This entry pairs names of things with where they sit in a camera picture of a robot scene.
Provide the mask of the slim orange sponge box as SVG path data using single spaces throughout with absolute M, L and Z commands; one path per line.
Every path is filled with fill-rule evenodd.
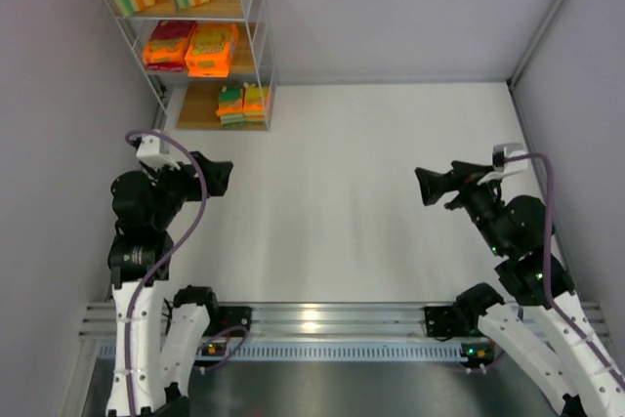
M 218 94 L 217 117 L 223 128 L 242 126 L 245 123 L 243 114 L 244 88 L 242 86 L 224 86 Z

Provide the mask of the orange box with barcode label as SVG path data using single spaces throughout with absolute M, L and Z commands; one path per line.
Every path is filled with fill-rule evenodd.
M 266 126 L 269 115 L 269 87 L 250 84 L 245 88 L 243 116 L 246 124 Z

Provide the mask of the pink sponge orange box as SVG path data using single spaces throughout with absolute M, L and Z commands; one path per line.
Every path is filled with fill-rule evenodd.
M 185 71 L 185 56 L 196 27 L 196 21 L 159 21 L 143 50 L 145 68 L 176 73 Z

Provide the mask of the yellow smiley sponge orange box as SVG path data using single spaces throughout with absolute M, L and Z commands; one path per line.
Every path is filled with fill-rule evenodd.
M 226 78 L 239 39 L 235 23 L 199 23 L 191 35 L 185 63 L 190 77 Z

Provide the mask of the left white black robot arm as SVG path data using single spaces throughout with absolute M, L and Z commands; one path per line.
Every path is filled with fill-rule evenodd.
M 168 161 L 126 172 L 111 184 L 115 237 L 108 253 L 116 349 L 108 416 L 188 416 L 188 380 L 203 333 L 218 304 L 206 286 L 188 286 L 162 310 L 175 244 L 168 228 L 187 202 L 223 196 L 232 163 L 200 152 L 190 164 Z

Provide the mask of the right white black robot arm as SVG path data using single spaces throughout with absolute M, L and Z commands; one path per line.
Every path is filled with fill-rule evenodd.
M 572 278 L 553 255 L 553 201 L 502 198 L 501 182 L 526 169 L 533 154 L 498 154 L 489 165 L 454 161 L 442 174 L 415 170 L 422 201 L 452 192 L 448 210 L 463 209 L 502 258 L 499 281 L 513 305 L 489 284 L 459 294 L 448 307 L 427 307 L 429 337 L 482 336 L 533 381 L 559 416 L 621 416 L 624 375 L 582 307 Z

